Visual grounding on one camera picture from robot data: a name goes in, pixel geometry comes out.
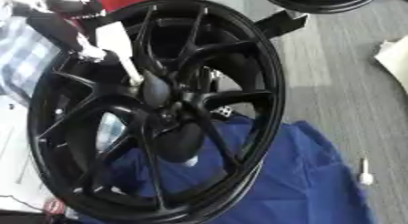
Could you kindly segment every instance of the metal bolt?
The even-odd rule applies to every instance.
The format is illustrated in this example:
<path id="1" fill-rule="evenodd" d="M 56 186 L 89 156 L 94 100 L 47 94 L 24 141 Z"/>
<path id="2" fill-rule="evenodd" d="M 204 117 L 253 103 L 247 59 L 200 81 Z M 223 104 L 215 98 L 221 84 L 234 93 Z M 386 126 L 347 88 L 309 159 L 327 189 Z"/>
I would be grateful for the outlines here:
<path id="1" fill-rule="evenodd" d="M 62 115 L 64 113 L 63 109 L 59 108 L 56 110 L 57 115 Z"/>

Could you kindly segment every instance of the black stand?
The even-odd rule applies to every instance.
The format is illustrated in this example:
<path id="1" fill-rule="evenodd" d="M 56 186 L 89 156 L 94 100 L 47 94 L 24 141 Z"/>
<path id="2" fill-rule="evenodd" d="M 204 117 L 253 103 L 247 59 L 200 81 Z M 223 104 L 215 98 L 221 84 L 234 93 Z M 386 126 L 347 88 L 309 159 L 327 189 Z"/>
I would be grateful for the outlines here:
<path id="1" fill-rule="evenodd" d="M 273 38 L 304 28 L 307 19 L 307 14 L 282 10 L 256 22 L 255 25 L 267 38 Z"/>

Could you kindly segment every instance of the cable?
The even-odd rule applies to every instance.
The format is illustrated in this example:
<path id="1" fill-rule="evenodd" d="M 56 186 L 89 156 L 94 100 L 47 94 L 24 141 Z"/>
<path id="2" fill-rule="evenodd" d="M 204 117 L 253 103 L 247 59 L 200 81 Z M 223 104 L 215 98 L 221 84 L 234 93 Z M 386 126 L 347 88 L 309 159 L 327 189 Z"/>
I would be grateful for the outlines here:
<path id="1" fill-rule="evenodd" d="M 32 205 L 30 205 L 30 204 L 24 202 L 24 201 L 21 201 L 20 199 L 15 198 L 13 195 L 0 195 L 0 198 L 4 198 L 4 199 L 11 198 L 11 199 L 13 199 L 14 201 L 16 201 L 16 202 L 18 202 L 18 203 L 20 203 L 20 204 L 23 204 L 23 205 L 25 205 L 25 206 L 27 206 L 27 207 L 29 207 L 29 208 L 31 208 L 31 209 L 35 209 L 35 210 L 44 212 L 43 209 L 34 207 L 34 206 L 32 206 Z"/>

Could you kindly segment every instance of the white bolt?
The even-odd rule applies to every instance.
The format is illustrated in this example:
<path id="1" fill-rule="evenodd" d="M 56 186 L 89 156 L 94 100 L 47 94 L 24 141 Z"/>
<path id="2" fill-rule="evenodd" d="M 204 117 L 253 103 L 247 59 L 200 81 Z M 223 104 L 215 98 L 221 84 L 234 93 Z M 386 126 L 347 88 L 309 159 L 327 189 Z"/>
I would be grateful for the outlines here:
<path id="1" fill-rule="evenodd" d="M 195 157 L 193 157 L 193 158 L 187 160 L 187 161 L 186 161 L 185 163 L 183 163 L 183 164 L 184 164 L 184 166 L 186 166 L 186 167 L 188 167 L 188 168 L 192 168 L 192 167 L 196 166 L 197 163 L 199 163 L 199 157 L 198 157 L 198 156 L 195 156 Z"/>
<path id="2" fill-rule="evenodd" d="M 63 113 L 64 113 L 64 111 L 61 108 L 56 110 L 57 115 L 62 115 Z"/>
<path id="3" fill-rule="evenodd" d="M 360 183 L 370 186 L 374 182 L 374 175 L 369 171 L 369 162 L 367 158 L 362 160 L 362 173 L 359 176 Z"/>

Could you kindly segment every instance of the wheel spoke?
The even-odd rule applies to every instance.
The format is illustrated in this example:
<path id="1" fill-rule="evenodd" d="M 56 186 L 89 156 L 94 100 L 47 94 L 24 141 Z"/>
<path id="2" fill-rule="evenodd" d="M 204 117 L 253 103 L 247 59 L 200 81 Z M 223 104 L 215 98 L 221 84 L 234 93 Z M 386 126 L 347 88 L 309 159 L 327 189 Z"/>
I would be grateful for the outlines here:
<path id="1" fill-rule="evenodd" d="M 207 110 L 214 110 L 218 107 L 238 104 L 251 103 L 254 105 L 267 105 L 273 98 L 274 93 L 269 90 L 245 91 L 224 91 L 204 95 L 204 107 Z"/>
<path id="2" fill-rule="evenodd" d="M 84 100 L 79 102 L 72 111 L 70 111 L 64 117 L 61 117 L 55 124 L 49 127 L 39 136 L 39 138 L 51 137 L 61 128 L 64 128 L 75 120 L 79 120 L 81 117 L 90 114 L 92 111 L 96 111 L 98 107 L 97 101 L 98 98 L 94 96 L 86 97 Z"/>
<path id="3" fill-rule="evenodd" d="M 181 83 L 188 81 L 194 71 L 201 67 L 200 64 L 207 60 L 228 54 L 244 53 L 255 48 L 256 43 L 252 40 L 191 48 L 180 58 L 178 81 Z"/>
<path id="4" fill-rule="evenodd" d="M 164 67 L 155 57 L 150 44 L 151 31 L 155 24 L 153 22 L 155 11 L 153 7 L 148 10 L 148 14 L 143 21 L 135 42 L 135 53 L 138 59 L 138 65 L 141 66 L 141 68 L 148 69 L 157 76 L 163 76 Z"/>
<path id="5" fill-rule="evenodd" d="M 212 123 L 209 112 L 199 107 L 192 108 L 196 118 L 198 119 L 197 124 L 207 133 L 207 136 L 212 140 L 212 142 L 217 147 L 217 150 L 219 151 L 224 160 L 225 163 L 224 167 L 226 168 L 226 170 L 231 171 L 234 168 L 237 168 L 240 165 L 240 163 L 234 156 L 234 154 L 230 151 L 224 139 L 219 134 L 219 131 Z"/>
<path id="6" fill-rule="evenodd" d="M 128 131 L 124 131 L 106 150 L 99 153 L 92 165 L 76 182 L 75 189 L 89 191 L 93 188 L 100 188 L 101 184 L 96 183 L 103 173 L 105 167 L 110 166 L 115 160 L 124 156 L 134 146 L 131 145 L 131 136 Z"/>
<path id="7" fill-rule="evenodd" d="M 199 10 L 199 14 L 197 15 L 196 21 L 193 24 L 193 27 L 191 28 L 191 31 L 189 33 L 189 38 L 187 44 L 196 44 L 197 39 L 199 37 L 199 29 L 202 25 L 203 18 L 207 14 L 208 8 L 207 7 L 201 7 Z"/>
<path id="8" fill-rule="evenodd" d="M 148 163 L 148 172 L 157 195 L 158 207 L 160 209 L 165 209 L 166 208 L 166 201 L 164 198 L 165 190 L 163 188 L 158 170 L 158 158 L 151 150 L 152 148 L 151 141 L 153 138 L 153 133 L 148 129 L 146 121 L 144 121 L 141 125 L 136 127 L 135 131 L 136 139 L 138 140 L 138 145 L 141 147 L 142 151 L 146 156 L 146 160 Z"/>
<path id="9" fill-rule="evenodd" d="M 54 72 L 53 74 L 57 75 L 57 76 L 64 77 L 64 78 L 67 78 L 68 80 L 71 80 L 71 81 L 75 81 L 75 82 L 77 82 L 79 84 L 82 84 L 84 86 L 87 86 L 89 88 L 94 88 L 95 85 L 96 85 L 96 83 L 94 81 L 91 81 L 91 80 L 86 79 L 86 78 L 81 77 L 81 76 L 75 76 L 75 75 L 71 75 L 71 74 L 68 74 L 68 73 L 57 72 L 57 71 Z"/>

